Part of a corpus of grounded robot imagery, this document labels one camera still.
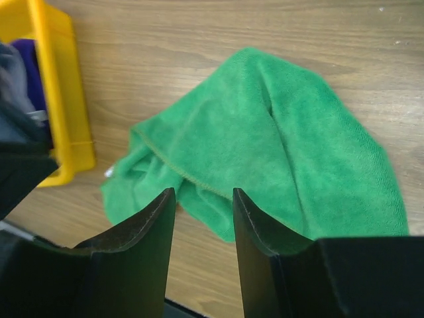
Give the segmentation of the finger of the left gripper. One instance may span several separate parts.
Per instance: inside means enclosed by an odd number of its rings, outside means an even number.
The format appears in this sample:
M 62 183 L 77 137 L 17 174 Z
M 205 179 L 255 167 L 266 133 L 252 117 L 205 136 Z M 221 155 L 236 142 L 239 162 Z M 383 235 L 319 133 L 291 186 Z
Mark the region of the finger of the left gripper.
M 1 218 L 58 169 L 44 130 L 1 101 Z

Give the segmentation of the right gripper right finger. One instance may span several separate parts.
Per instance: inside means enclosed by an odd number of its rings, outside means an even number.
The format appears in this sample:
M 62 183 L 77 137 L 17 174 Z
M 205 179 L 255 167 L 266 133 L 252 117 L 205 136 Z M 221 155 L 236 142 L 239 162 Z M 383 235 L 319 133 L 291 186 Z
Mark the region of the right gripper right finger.
M 239 188 L 233 219 L 245 317 L 422 317 L 423 238 L 305 238 Z

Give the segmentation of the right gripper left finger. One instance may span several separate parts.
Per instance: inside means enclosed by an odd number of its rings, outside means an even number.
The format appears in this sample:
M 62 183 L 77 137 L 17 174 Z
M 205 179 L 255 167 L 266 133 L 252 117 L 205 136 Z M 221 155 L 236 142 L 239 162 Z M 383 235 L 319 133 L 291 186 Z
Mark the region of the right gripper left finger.
M 73 248 L 1 232 L 2 317 L 161 317 L 176 195 Z

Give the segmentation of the dark blue towel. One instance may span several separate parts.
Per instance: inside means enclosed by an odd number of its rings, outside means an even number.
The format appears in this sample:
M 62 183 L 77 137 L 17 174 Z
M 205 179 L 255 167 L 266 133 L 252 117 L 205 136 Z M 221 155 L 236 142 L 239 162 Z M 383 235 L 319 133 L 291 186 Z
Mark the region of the dark blue towel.
M 1 101 L 10 103 L 33 119 L 49 139 L 49 128 L 35 118 L 34 107 L 27 95 L 27 74 L 19 52 L 11 44 L 1 43 Z

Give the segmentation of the green towel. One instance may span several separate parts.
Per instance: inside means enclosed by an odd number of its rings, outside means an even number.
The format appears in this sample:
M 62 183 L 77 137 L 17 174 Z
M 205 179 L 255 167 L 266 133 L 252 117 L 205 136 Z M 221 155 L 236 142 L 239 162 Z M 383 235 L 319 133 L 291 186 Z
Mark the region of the green towel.
M 105 214 L 118 224 L 169 187 L 227 242 L 235 188 L 312 240 L 409 234 L 386 151 L 323 78 L 255 48 L 131 127 L 101 187 Z

